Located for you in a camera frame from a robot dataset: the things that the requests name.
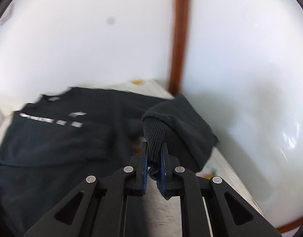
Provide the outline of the black sweatshirt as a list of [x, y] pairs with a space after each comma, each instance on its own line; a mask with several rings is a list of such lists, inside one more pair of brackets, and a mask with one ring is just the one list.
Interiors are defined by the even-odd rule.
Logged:
[[0, 236], [24, 236], [87, 176], [126, 166], [141, 137], [154, 179], [163, 143], [199, 172], [218, 142], [184, 96], [73, 87], [15, 111], [0, 144]]

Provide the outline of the brown wooden door frame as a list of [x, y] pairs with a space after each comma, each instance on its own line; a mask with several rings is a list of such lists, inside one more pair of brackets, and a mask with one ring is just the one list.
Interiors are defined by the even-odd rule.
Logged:
[[184, 59], [188, 37], [190, 0], [175, 0], [175, 21], [172, 44], [171, 70], [168, 91], [176, 96], [180, 93]]

